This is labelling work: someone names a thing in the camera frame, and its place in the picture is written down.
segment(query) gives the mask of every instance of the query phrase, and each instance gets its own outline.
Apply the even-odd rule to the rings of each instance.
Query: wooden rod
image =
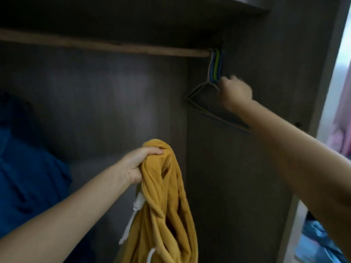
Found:
[[[136,45],[112,41],[94,41],[88,39],[62,37],[57,35],[29,33],[9,29],[0,29],[0,41],[67,48],[79,48],[105,52],[124,52],[136,54],[203,58],[210,56],[209,50]]]

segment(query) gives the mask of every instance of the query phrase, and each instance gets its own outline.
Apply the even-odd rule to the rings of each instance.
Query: right hand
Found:
[[[222,103],[233,113],[252,101],[251,87],[236,76],[231,76],[230,79],[221,77],[219,85],[222,88]]]

